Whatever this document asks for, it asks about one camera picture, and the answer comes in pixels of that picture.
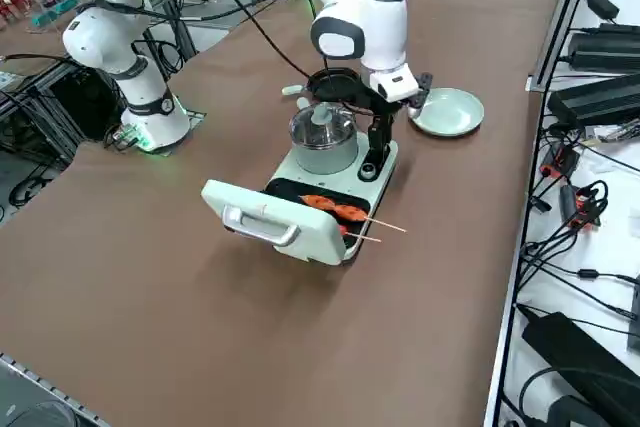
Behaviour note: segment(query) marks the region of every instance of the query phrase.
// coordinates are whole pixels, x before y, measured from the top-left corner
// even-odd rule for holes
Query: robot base
[[[369,152],[369,139],[367,134],[358,132],[358,157],[353,164],[342,172],[331,175],[318,175],[307,172],[298,165],[293,151],[290,151],[271,178],[271,183],[269,185],[284,179],[291,181],[292,183],[307,185],[310,189],[320,188],[322,190],[343,194],[347,197],[355,197],[356,199],[364,201],[358,202],[359,204],[366,204],[369,206],[369,216],[372,217],[382,200],[385,189],[389,184],[389,180],[391,179],[391,175],[393,174],[396,166],[398,158],[398,144],[396,142],[391,142],[390,148],[391,152],[389,153],[389,157],[387,158],[384,168],[382,169],[378,179],[373,182],[363,182],[358,178],[360,167]],[[301,192],[298,195],[306,195],[309,193],[311,192]],[[360,234],[366,234],[370,224],[371,222],[364,223],[360,230]],[[347,248],[344,258],[345,262],[352,260],[362,245],[362,239],[353,239],[356,240],[355,244]]]
[[[131,137],[138,140],[136,146],[144,152],[177,144],[187,136],[191,123],[187,111],[176,97],[174,105],[169,115],[136,115],[127,109],[121,117],[121,129],[131,131]]]

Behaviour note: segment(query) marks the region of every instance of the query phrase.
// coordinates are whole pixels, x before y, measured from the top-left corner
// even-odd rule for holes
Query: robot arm
[[[406,62],[406,0],[321,0],[311,41],[329,59],[360,59],[363,79],[387,102],[412,98],[420,87]]]
[[[140,7],[141,0],[106,0]],[[173,145],[189,132],[189,117],[177,105],[156,63],[131,44],[149,25],[144,15],[91,7],[67,27],[62,39],[77,62],[106,72],[120,87],[128,108],[123,131],[135,130],[138,147],[151,152]]]

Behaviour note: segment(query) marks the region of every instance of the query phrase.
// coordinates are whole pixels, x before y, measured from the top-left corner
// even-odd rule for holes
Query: light green plate
[[[484,120],[484,106],[464,90],[432,89],[420,116],[411,120],[428,134],[459,137],[478,128]]]

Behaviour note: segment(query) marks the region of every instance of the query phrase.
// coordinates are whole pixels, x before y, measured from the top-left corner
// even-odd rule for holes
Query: stainless steel pot
[[[321,103],[305,107],[290,124],[298,165],[312,174],[335,174],[358,157],[354,116],[348,110]]]

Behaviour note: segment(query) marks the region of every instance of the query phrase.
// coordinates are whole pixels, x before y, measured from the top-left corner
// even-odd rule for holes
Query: wooden skewer
[[[378,242],[379,244],[382,243],[382,241],[380,239],[374,239],[373,237],[366,237],[364,235],[352,234],[350,232],[347,232],[345,235],[348,235],[349,237],[355,237],[357,239],[369,240],[371,242]]]
[[[406,229],[403,229],[402,227],[398,227],[397,225],[387,224],[386,222],[382,222],[381,220],[372,219],[371,217],[367,217],[367,220],[369,220],[371,222],[375,222],[376,224],[384,225],[385,227],[389,227],[391,229],[399,230],[400,232],[404,232],[405,234],[407,233]]]

